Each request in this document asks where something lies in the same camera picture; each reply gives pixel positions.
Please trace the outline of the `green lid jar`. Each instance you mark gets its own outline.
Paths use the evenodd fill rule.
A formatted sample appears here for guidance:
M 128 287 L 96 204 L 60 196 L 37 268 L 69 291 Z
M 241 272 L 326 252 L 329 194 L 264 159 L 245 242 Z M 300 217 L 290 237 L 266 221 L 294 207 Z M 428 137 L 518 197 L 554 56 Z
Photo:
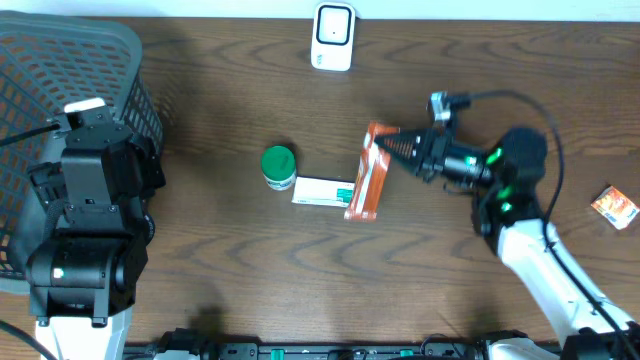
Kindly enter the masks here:
M 285 146 L 267 148 L 261 157 L 261 171 L 267 185 L 277 191 L 289 189 L 297 178 L 294 153 Z

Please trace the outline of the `orange small carton box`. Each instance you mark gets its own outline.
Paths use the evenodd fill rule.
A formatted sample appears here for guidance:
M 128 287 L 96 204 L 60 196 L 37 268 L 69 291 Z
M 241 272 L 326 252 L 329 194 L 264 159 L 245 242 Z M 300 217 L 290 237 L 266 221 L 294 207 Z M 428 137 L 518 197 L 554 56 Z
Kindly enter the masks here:
M 639 214 L 639 207 L 614 186 L 607 187 L 591 203 L 591 207 L 617 230 L 627 228 Z

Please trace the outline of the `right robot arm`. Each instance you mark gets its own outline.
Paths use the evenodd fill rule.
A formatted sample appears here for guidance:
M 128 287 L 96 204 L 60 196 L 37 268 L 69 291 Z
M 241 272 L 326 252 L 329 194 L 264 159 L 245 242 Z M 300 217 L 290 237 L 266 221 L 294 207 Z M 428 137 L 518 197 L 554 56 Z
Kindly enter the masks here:
M 539 205 L 545 135 L 512 128 L 487 151 L 458 143 L 453 135 L 401 131 L 375 143 L 416 175 L 440 175 L 473 190 L 476 233 L 534 298 L 556 335 L 560 358 L 638 358 L 638 322 L 590 279 Z

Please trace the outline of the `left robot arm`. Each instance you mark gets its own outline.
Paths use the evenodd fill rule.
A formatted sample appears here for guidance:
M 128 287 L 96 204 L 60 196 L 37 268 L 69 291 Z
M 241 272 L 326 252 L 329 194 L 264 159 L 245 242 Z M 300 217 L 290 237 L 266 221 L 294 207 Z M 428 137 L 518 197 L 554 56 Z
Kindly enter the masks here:
M 46 211 L 26 263 L 46 359 L 119 359 L 155 224 L 146 202 L 166 183 L 150 137 L 107 108 L 67 113 L 56 163 L 29 171 Z

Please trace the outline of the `white green medicine box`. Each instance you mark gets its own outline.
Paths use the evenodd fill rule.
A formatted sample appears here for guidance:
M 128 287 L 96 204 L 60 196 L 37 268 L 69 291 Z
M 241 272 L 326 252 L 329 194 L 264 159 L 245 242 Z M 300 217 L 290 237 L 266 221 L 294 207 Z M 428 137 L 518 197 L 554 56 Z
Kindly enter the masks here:
M 351 202 L 354 189 L 355 184 L 352 182 L 298 177 L 292 202 L 299 205 L 346 208 Z

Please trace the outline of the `red orange snack bar wrapper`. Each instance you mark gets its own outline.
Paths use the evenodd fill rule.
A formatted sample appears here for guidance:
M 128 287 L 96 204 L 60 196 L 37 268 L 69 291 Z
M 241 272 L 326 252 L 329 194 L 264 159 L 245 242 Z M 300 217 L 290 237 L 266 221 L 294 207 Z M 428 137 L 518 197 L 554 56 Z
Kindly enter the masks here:
M 375 140 L 383 135 L 397 134 L 399 131 L 398 127 L 381 123 L 369 124 L 363 140 L 353 195 L 344 214 L 346 221 L 374 222 L 376 220 L 391 155 L 382 150 Z

